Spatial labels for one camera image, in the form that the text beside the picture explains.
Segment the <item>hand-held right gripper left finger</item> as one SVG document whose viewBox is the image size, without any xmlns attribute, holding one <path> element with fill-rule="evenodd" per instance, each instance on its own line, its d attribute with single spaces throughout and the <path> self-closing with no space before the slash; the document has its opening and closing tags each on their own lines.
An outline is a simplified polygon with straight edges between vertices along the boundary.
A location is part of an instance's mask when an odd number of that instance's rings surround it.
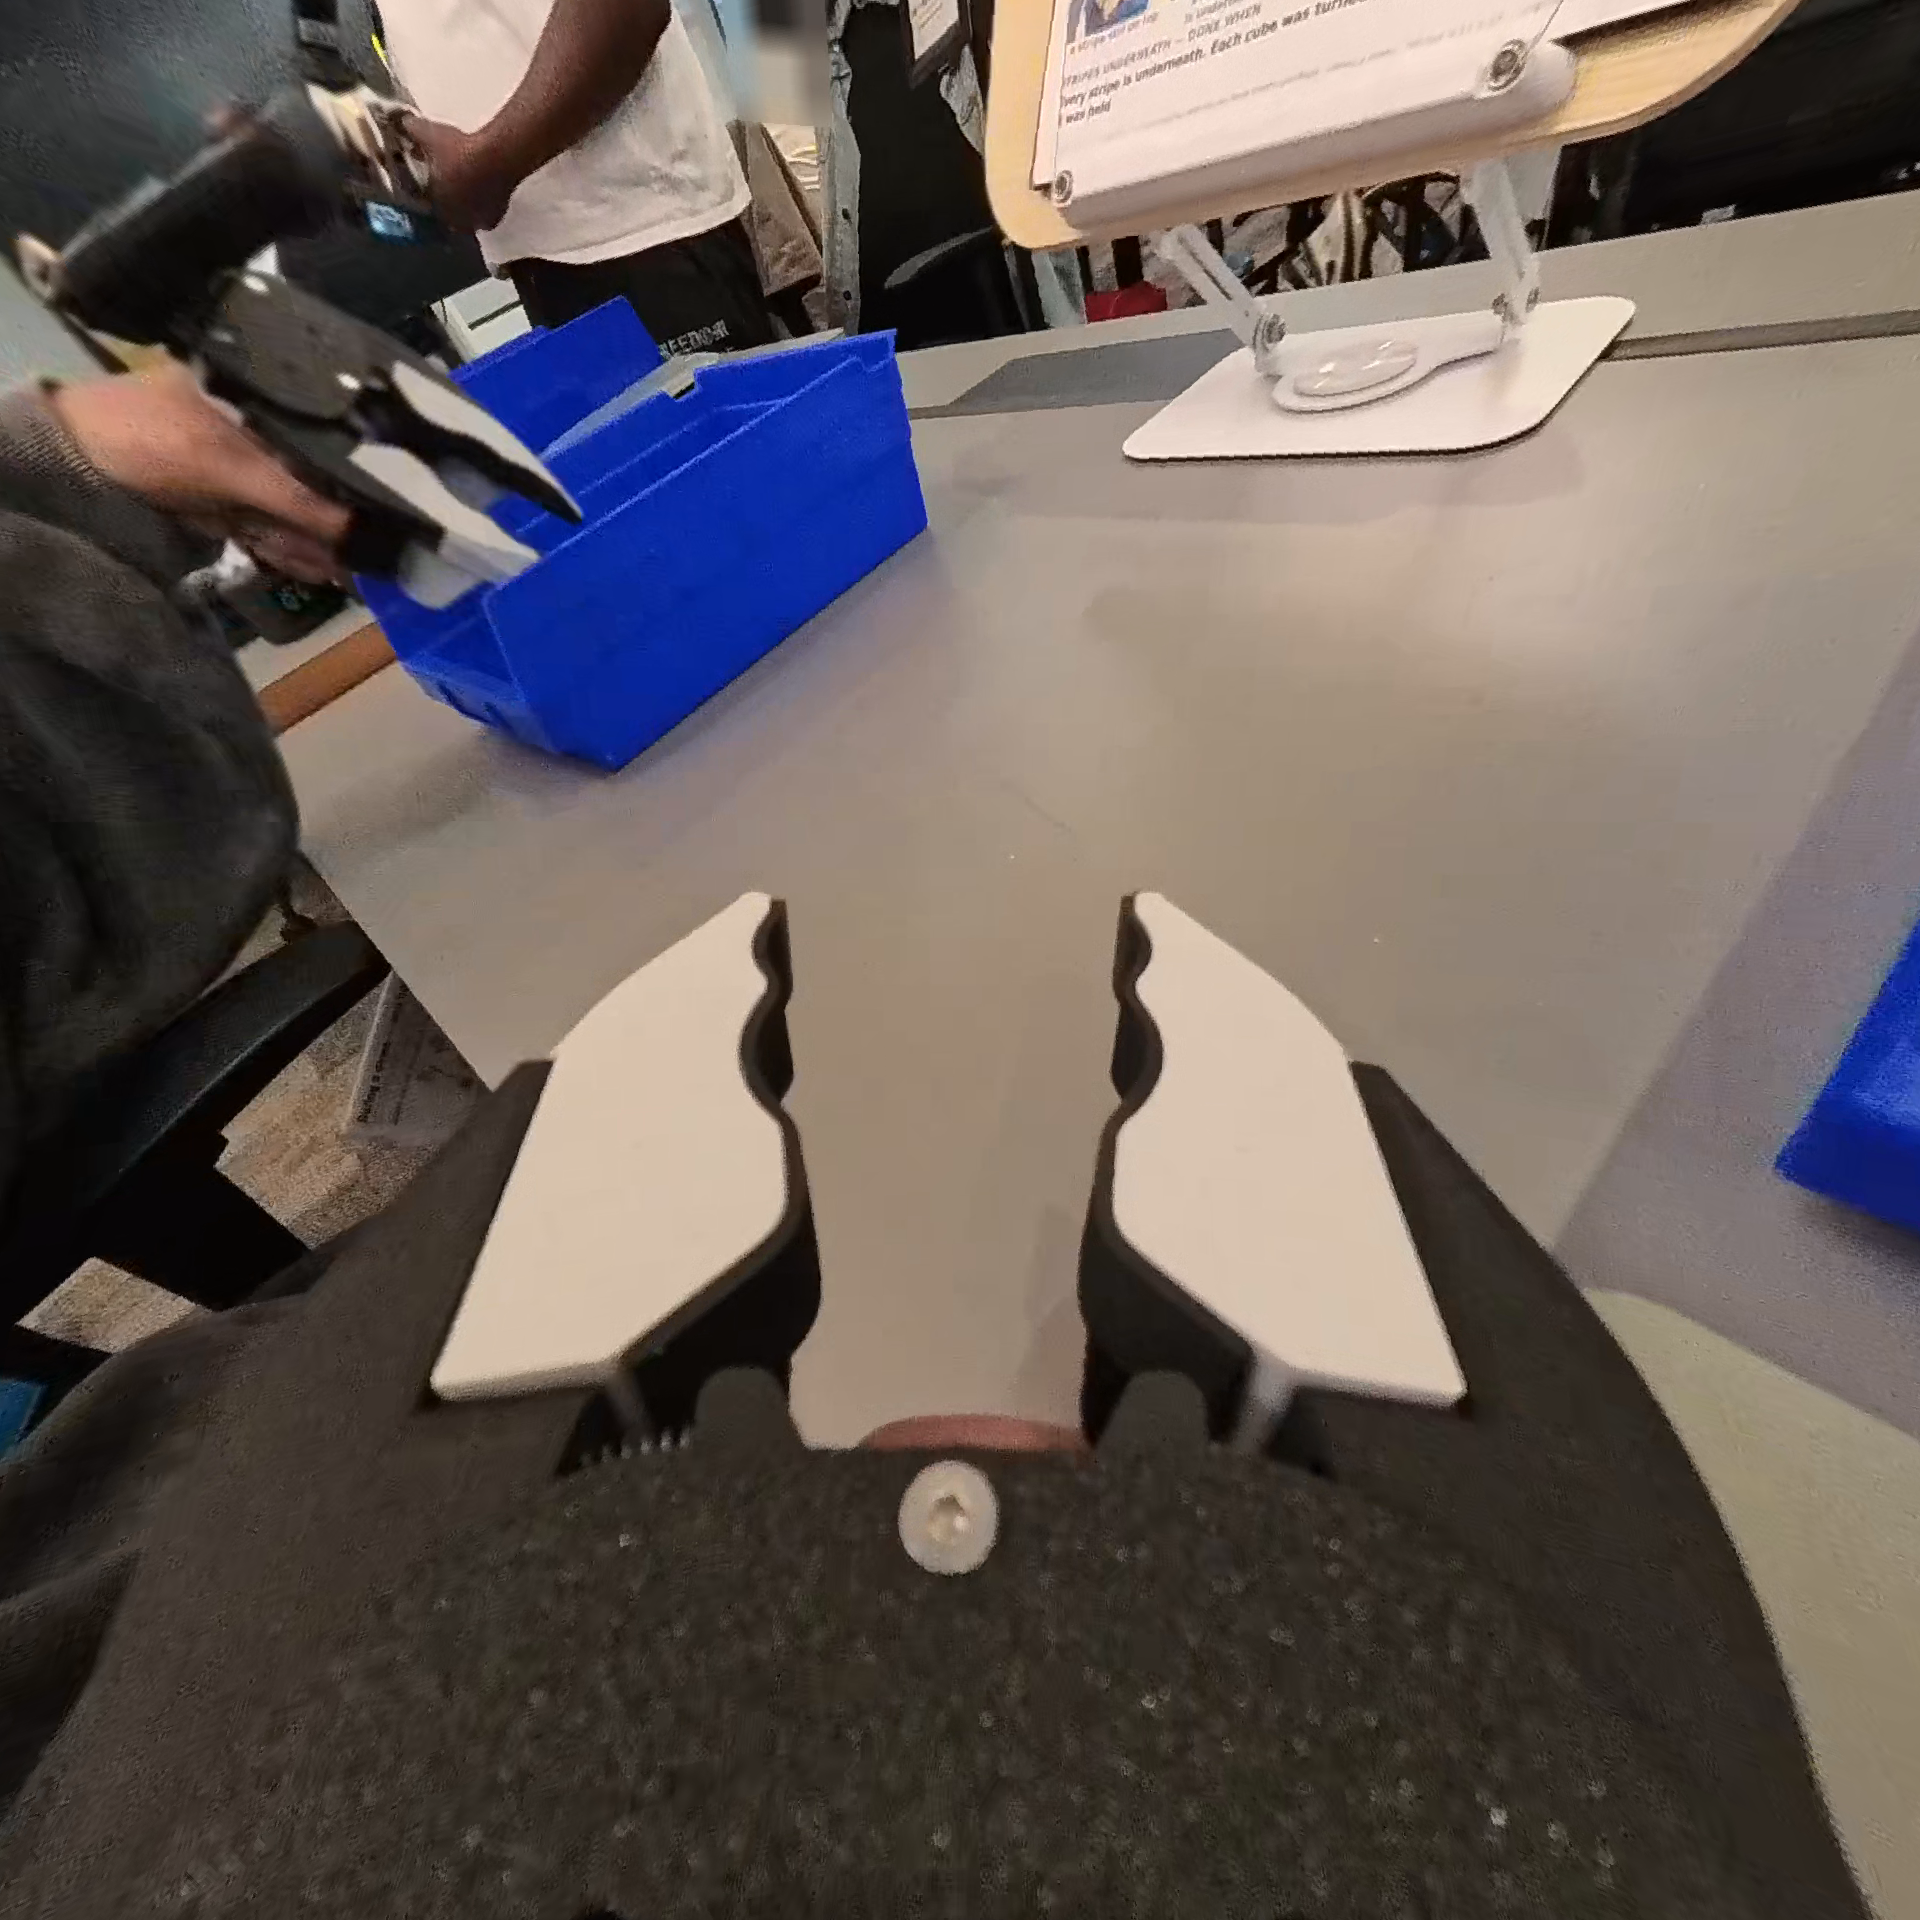
<svg viewBox="0 0 1920 1920">
<path fill-rule="evenodd" d="M 792 1085 L 785 903 L 742 894 L 551 1053 L 428 1375 L 443 1405 L 583 1393 L 635 1443 L 706 1381 L 788 1384 L 820 1301 Z"/>
</svg>

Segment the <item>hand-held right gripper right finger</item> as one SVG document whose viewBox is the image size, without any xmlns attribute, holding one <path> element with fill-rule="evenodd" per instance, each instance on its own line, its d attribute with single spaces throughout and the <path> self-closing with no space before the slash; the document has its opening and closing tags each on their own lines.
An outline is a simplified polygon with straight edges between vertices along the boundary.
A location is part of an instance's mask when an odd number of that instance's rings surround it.
<svg viewBox="0 0 1920 1920">
<path fill-rule="evenodd" d="M 1077 1257 L 1079 1418 L 1174 1375 L 1266 1451 L 1303 1395 L 1456 1415 L 1463 1364 L 1356 1066 L 1292 987 L 1165 894 L 1116 911 L 1110 1062 Z"/>
</svg>

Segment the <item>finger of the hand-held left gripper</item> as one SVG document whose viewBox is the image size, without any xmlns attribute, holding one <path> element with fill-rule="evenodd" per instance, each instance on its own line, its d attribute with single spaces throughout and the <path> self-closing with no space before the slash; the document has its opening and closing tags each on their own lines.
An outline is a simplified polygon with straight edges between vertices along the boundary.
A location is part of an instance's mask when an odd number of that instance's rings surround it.
<svg viewBox="0 0 1920 1920">
<path fill-rule="evenodd" d="M 438 477 L 465 467 L 491 486 L 551 514 L 565 520 L 583 519 L 574 494 L 541 458 L 441 372 L 428 366 L 393 366 L 390 392 L 412 423 L 405 443 L 425 450 Z"/>
<path fill-rule="evenodd" d="M 355 573 L 443 612 L 475 587 L 516 579 L 541 552 L 491 506 L 503 485 L 460 452 L 430 460 L 406 447 L 357 447 Z"/>
</svg>

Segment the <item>blue plastic bin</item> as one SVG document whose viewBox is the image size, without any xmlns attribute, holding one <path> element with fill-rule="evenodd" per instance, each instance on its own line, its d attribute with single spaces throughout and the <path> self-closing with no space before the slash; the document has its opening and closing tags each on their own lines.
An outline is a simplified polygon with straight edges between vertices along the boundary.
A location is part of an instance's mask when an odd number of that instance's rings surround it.
<svg viewBox="0 0 1920 1920">
<path fill-rule="evenodd" d="M 1916 928 L 1772 1166 L 1819 1198 L 1917 1231 Z"/>
<path fill-rule="evenodd" d="M 444 610 L 353 583 L 430 697 L 610 773 L 927 527 L 889 330 L 661 366 L 612 299 L 457 368 L 583 519 L 500 498 L 536 563 Z"/>
</svg>

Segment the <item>person's left hand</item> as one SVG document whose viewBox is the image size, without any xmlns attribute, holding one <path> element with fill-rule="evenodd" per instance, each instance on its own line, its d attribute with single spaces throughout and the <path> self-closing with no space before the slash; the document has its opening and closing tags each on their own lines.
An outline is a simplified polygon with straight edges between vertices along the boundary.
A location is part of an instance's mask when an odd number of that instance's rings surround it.
<svg viewBox="0 0 1920 1920">
<path fill-rule="evenodd" d="M 56 381 L 39 397 L 85 463 L 195 532 L 301 583 L 343 585 L 347 506 L 312 486 L 193 373 Z"/>
</svg>

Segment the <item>black office chair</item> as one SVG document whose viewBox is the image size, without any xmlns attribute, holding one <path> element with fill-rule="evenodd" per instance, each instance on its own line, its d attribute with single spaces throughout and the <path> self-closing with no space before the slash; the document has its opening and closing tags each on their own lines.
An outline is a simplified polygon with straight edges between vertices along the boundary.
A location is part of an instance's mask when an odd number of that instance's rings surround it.
<svg viewBox="0 0 1920 1920">
<path fill-rule="evenodd" d="M 221 1173 L 228 1127 L 389 973 L 357 928 L 303 931 L 85 1085 L 3 1210 L 3 1325 L 89 1259 L 201 1308 L 237 1306 L 297 1264 L 299 1238 Z"/>
</svg>

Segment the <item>grey hooded sweatshirt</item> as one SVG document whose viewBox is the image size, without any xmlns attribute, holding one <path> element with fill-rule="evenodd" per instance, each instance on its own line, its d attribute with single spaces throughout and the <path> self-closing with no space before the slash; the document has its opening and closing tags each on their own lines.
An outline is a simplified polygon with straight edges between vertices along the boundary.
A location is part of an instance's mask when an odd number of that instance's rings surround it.
<svg viewBox="0 0 1920 1920">
<path fill-rule="evenodd" d="M 551 1465 L 505 1415 L 426 1407 L 475 1254 L 398 1218 L 301 1288 L 152 1336 L 3 1465 L 3 1821 L 81 1777 L 195 1773 L 282 1667 L 428 1543 Z"/>
</svg>

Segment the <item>white document stand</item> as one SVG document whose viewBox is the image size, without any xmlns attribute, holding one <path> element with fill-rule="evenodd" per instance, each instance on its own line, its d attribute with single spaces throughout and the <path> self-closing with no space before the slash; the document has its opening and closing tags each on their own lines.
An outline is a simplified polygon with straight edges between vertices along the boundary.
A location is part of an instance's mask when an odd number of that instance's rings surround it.
<svg viewBox="0 0 1920 1920">
<path fill-rule="evenodd" d="M 1788 2 L 1665 4 L 1574 40 L 1563 104 L 1487 136 L 1316 164 L 1289 179 L 1176 185 L 1119 210 L 1058 208 L 1031 181 L 1054 2 L 995 4 L 984 167 L 999 231 L 1031 251 L 1151 235 L 1176 276 L 1235 335 L 1219 364 L 1123 445 L 1138 464 L 1440 457 L 1538 431 L 1619 338 L 1624 298 L 1545 302 L 1525 231 L 1520 158 L 1634 131 L 1749 56 Z M 1452 173 L 1487 249 L 1494 287 L 1473 307 L 1413 319 L 1312 325 L 1257 302 L 1206 220 L 1235 210 Z"/>
</svg>

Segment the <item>printed instruction sheet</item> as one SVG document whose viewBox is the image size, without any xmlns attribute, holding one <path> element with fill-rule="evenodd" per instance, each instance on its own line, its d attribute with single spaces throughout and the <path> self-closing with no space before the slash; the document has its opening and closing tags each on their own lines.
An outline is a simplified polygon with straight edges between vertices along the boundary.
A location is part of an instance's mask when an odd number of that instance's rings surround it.
<svg viewBox="0 0 1920 1920">
<path fill-rule="evenodd" d="M 1487 136 L 1571 94 L 1575 37 L 1654 2 L 1057 4 L 1031 182 L 1119 210 Z"/>
</svg>

